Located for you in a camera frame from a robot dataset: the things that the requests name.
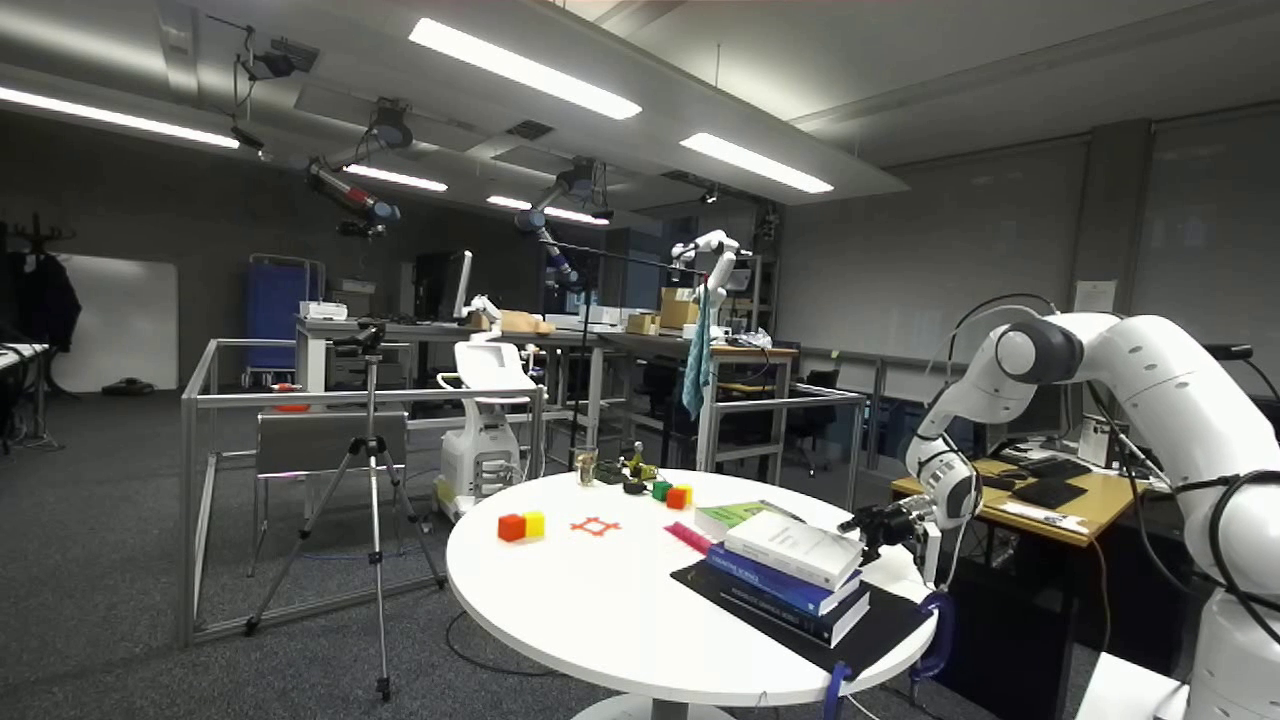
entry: tripod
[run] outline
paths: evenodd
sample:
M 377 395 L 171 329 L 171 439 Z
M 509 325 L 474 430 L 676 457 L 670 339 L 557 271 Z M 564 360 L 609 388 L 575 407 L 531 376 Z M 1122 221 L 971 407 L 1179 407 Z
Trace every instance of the tripod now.
M 329 479 L 322 505 L 305 516 L 305 529 L 292 540 L 292 552 L 286 555 L 286 564 L 273 576 L 269 594 L 259 598 L 259 609 L 243 621 L 243 637 L 254 637 L 265 624 L 265 611 L 276 594 L 276 587 L 286 585 L 292 560 L 299 555 L 299 549 L 309 545 L 309 534 L 322 524 L 322 512 L 329 505 L 329 494 L 341 486 L 341 479 L 350 477 L 350 468 L 356 460 L 364 460 L 370 468 L 370 564 L 374 564 L 374 598 L 377 598 L 377 644 L 382 644 L 382 677 L 377 677 L 377 691 L 382 700 L 393 700 L 393 661 L 388 661 L 388 603 L 383 603 L 383 520 L 382 520 L 382 473 L 388 473 L 393 479 L 393 494 L 406 509 L 406 520 L 417 524 L 417 512 L 393 473 L 393 453 L 388 439 L 377 434 L 377 365 L 382 365 L 382 339 L 383 339 L 383 325 L 360 325 L 356 339 L 341 339 L 337 347 L 356 347 L 364 354 L 364 434 L 356 434 L 337 468 L 337 477 Z M 430 529 L 419 532 L 419 549 L 430 555 L 430 568 L 436 576 L 436 587 L 446 587 L 446 573 L 436 568 L 434 552 L 430 552 Z

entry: whiteboard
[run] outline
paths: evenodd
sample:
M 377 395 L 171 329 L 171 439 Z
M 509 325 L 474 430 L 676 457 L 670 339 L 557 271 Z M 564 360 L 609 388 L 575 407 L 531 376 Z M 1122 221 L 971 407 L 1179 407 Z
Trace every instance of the whiteboard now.
M 51 376 L 67 391 L 99 391 L 138 376 L 165 391 L 177 388 L 177 262 L 67 254 L 81 297 L 71 352 L 56 354 Z

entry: round white table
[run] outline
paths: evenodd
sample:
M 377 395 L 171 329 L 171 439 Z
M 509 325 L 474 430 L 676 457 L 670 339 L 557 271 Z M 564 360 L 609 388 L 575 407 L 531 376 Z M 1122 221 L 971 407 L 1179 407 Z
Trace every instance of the round white table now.
M 822 529 L 847 512 L 715 473 L 663 468 L 659 479 L 687 484 L 697 505 L 776 498 Z M 670 532 L 697 529 L 652 494 L 615 484 L 579 484 L 575 473 L 503 486 L 448 534 L 448 585 L 468 614 L 509 648 L 575 681 L 627 691 L 579 715 L 725 715 L 722 708 L 818 702 L 829 670 L 768 639 L 753 624 L 672 579 L 699 560 Z M 544 540 L 509 545 L 500 516 L 544 512 Z M 906 549 L 885 549 L 866 568 L 885 591 L 925 598 L 925 579 Z M 846 691 L 876 687 L 928 651 L 928 614 L 887 655 L 861 668 Z

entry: desk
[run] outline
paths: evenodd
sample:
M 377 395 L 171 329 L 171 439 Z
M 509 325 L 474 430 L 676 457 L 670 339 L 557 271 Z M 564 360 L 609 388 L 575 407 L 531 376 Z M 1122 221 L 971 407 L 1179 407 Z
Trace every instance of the desk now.
M 1002 468 L 1007 468 L 1007 462 L 978 460 L 978 473 L 1002 473 Z M 1084 486 L 1084 494 L 1060 505 L 1055 512 L 1079 516 L 1084 532 L 1067 532 L 1067 529 L 1007 512 L 1006 509 L 1011 498 L 1007 486 L 984 486 L 984 498 L 981 498 L 978 516 L 990 520 L 990 524 L 1011 529 L 1011 532 L 1030 532 L 1030 534 L 1046 534 L 1046 540 L 1067 545 L 1067 549 L 1093 549 L 1093 540 L 1102 532 L 1110 532 L 1128 512 L 1131 486 L 1128 486 L 1128 479 L 1103 477 L 1103 473 L 1071 477 L 1067 484 Z M 906 477 L 906 479 L 894 479 L 894 493 L 918 494 L 922 484 Z
M 835 529 L 847 512 L 776 486 L 715 473 L 659 473 L 694 484 L 697 505 L 776 498 L 814 524 Z M 497 540 L 503 512 L 544 512 L 550 534 L 531 545 Z M 575 532 L 601 516 L 614 532 Z M 478 624 L 509 648 L 569 670 L 575 681 L 633 691 L 579 715 L 722 715 L 725 708 L 818 702 L 829 670 L 739 624 L 682 579 L 676 568 L 697 552 L 663 532 L 672 512 L 649 494 L 625 494 L 615 484 L 579 484 L 575 473 L 528 479 L 482 498 L 448 534 L 448 579 Z M 906 549 L 866 576 L 887 591 L 922 598 L 928 587 Z M 925 621 L 887 655 L 866 668 L 846 691 L 876 687 L 918 664 L 937 621 Z

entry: white wall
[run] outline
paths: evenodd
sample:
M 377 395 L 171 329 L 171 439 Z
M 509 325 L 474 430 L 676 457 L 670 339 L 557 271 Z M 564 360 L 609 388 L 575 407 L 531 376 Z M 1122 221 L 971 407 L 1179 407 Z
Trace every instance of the white wall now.
M 1089 138 L 896 166 L 914 186 L 801 207 L 779 252 L 779 337 L 804 347 L 937 360 L 948 329 L 995 293 L 1071 300 Z M 1143 229 L 1123 274 L 1128 306 L 1186 325 L 1205 342 L 1253 342 L 1280 370 L 1280 108 L 1156 124 Z M 960 339 L 960 360 L 995 325 Z M 887 395 L 928 399 L 942 378 L 887 376 Z
M 779 329 L 804 347 L 942 360 L 954 325 L 995 293 L 1067 300 L 1084 138 L 896 166 L 896 194 L 801 207 L 779 247 Z M 992 325 L 960 337 L 960 360 Z M 937 378 L 887 376 L 925 399 Z
M 1280 108 L 1156 132 L 1131 306 L 1280 370 Z

